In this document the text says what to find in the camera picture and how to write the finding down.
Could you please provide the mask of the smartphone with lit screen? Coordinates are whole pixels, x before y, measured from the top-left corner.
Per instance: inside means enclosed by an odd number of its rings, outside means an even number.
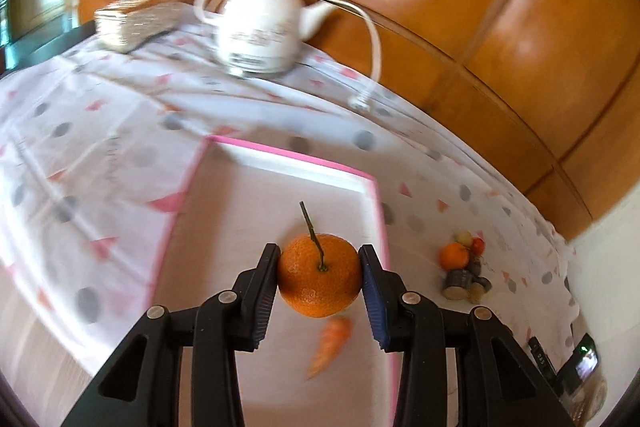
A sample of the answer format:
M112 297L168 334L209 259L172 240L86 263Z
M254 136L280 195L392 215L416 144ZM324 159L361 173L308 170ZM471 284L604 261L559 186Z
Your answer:
M596 343L588 334L582 336L570 358L558 372L558 380L567 395L574 395L596 371L600 357Z

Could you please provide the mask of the orange with stem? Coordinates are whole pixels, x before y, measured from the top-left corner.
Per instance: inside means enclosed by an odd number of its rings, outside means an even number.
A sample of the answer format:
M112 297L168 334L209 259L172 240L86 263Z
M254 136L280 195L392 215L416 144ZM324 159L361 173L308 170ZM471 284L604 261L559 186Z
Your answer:
M322 319L346 310L358 297L363 275L358 253L340 236L318 233L304 202L307 233L281 251L278 286L283 300L304 317Z

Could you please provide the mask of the plain orange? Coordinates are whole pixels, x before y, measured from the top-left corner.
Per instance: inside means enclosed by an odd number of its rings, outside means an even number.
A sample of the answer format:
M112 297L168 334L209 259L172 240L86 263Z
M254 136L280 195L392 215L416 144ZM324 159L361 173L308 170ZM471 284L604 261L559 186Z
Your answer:
M469 259L469 249L460 243L449 243L439 249L438 263L445 272L463 270L468 265Z

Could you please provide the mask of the white ceramic electric kettle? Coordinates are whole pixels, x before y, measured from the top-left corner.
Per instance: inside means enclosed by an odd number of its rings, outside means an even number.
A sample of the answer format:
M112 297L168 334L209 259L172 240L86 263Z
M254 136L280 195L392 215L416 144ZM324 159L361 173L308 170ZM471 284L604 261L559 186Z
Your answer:
M296 62L309 40L335 9L319 1L194 0L196 18L215 28L216 59L251 74L279 74Z

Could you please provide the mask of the white woven tissue box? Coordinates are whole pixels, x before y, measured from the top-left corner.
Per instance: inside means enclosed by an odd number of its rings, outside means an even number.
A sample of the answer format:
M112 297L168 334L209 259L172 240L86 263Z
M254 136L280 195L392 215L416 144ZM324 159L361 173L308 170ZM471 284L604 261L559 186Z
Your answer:
M94 12L96 35L102 46L129 53L179 21L179 0L116 0Z

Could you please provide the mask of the white patterned tablecloth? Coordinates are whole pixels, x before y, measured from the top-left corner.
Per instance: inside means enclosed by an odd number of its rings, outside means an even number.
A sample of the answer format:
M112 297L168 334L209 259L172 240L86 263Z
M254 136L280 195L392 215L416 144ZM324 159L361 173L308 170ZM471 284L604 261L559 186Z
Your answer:
M1 80L1 372L60 425L153 303L196 306L306 219L372 243L442 300L439 248L486 244L484 303L554 365L574 349L570 247L476 150L315 49L273 80L226 75L191 14L129 54L89 38Z

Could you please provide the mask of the black remote control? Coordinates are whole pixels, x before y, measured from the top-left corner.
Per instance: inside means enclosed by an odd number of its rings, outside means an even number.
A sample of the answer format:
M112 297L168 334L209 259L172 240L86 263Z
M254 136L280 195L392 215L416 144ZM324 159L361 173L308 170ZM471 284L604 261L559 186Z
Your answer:
M529 340L527 340L527 344L538 367L538 371L544 377L554 393L560 397L563 394L563 386L547 353L542 349L538 338L536 336L530 337Z

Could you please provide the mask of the pink-edged white tray box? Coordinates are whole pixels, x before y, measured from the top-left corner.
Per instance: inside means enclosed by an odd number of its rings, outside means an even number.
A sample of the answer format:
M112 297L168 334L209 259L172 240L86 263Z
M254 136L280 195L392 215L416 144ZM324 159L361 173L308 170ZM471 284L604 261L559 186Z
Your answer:
M336 273L388 252L378 186L335 162L210 136L158 265L151 320L174 346L172 421L191 426L388 426L396 360L373 338L363 297L334 312L283 296L285 248Z

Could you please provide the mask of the red tomato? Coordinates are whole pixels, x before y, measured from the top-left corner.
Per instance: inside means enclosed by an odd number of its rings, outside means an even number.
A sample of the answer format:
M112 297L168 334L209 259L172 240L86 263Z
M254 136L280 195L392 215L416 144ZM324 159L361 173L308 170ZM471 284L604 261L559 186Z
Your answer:
M484 239L482 239L480 236L476 236L474 237L474 239L472 239L471 251L474 256L480 257L482 254L484 254L485 248L486 244L484 242Z

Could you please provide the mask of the orange carrot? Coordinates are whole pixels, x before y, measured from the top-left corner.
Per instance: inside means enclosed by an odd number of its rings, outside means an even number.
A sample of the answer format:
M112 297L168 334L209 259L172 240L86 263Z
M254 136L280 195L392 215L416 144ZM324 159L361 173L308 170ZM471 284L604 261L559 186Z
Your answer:
M325 371L339 355L352 335L352 319L345 315L329 317L320 334L316 352L311 359L307 378L311 379Z

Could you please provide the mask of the white-cut dark eggplant piece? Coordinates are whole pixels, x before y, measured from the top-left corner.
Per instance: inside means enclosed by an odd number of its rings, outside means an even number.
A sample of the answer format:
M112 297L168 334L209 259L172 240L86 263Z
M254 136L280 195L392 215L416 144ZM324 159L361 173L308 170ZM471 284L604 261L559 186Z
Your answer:
M491 291L492 284L487 277L473 277L469 286L469 300L474 305L479 305L484 297Z

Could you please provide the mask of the round yellow-brown fruit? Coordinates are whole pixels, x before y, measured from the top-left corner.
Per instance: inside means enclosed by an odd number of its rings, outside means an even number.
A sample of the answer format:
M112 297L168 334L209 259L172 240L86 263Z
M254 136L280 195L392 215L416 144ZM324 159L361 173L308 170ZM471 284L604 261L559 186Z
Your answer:
M474 236L469 231L458 232L454 236L454 241L470 249L473 246Z

